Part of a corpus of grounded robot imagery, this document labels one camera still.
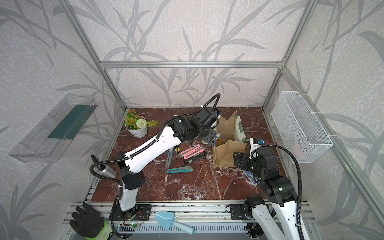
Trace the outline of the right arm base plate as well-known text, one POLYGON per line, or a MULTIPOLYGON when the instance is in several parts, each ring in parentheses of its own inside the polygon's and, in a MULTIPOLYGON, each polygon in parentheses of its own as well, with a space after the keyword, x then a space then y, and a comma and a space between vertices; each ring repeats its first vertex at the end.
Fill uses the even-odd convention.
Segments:
POLYGON ((229 204, 225 207, 225 211, 231 215, 231 220, 249 220, 245 213, 243 204, 229 204))

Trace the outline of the teal utility knife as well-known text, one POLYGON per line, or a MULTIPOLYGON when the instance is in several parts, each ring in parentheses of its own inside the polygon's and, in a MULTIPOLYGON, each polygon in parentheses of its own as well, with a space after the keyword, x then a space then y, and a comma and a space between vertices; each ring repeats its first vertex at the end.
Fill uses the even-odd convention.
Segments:
POLYGON ((174 168, 174 169, 168 169, 168 174, 175 174, 175 173, 190 173, 193 172, 194 169, 191 166, 186 167, 180 167, 180 168, 174 168))

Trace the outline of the green Christmas tote bag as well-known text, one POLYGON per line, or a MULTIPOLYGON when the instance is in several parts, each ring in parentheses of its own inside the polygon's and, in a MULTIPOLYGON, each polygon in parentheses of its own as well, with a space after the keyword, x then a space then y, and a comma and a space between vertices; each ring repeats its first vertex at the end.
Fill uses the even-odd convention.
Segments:
POLYGON ((229 119, 221 118, 217 132, 221 134, 222 145, 213 147, 214 168, 234 167, 233 152, 244 152, 246 136, 241 117, 235 111, 229 119))

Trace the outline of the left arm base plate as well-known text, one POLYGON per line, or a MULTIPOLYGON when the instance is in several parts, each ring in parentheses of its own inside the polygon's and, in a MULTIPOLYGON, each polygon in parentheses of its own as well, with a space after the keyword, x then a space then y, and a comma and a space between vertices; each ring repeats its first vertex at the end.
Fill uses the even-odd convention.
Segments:
POLYGON ((120 204, 115 204, 110 213, 109 220, 113 221, 148 221, 150 219, 152 205, 139 204, 135 205, 128 211, 122 211, 120 204))

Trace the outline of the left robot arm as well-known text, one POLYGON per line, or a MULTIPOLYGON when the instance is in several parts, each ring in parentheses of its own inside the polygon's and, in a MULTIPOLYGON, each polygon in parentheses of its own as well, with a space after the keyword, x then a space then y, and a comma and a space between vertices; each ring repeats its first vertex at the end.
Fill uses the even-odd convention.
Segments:
POLYGON ((221 94, 217 93, 199 110, 170 118, 156 136, 126 153, 121 159, 93 163, 90 166, 90 173, 97 178, 118 183, 120 193, 117 199, 120 209, 123 212, 130 211, 136 205, 138 189, 146 182, 142 170, 147 164, 183 142, 193 143, 194 140, 201 139, 204 144, 215 145, 220 137, 220 134, 215 131, 221 116, 221 112, 217 109, 220 97, 221 94), (99 165, 120 162, 124 163, 121 169, 121 180, 103 176, 95 171, 99 165))

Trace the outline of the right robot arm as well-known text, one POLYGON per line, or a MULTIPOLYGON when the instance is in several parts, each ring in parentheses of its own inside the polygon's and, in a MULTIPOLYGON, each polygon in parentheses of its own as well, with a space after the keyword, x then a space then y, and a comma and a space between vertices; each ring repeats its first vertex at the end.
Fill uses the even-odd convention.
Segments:
POLYGON ((302 176, 295 156, 286 148, 271 144, 260 145, 250 154, 234 152, 233 158, 235 167, 251 172, 273 208, 270 210, 260 195, 245 199, 244 214, 256 221, 253 226, 245 226, 248 236, 252 239, 266 236, 269 240, 310 239, 301 215, 302 176), (280 174, 273 148, 284 151, 296 165, 296 188, 287 177, 280 174))

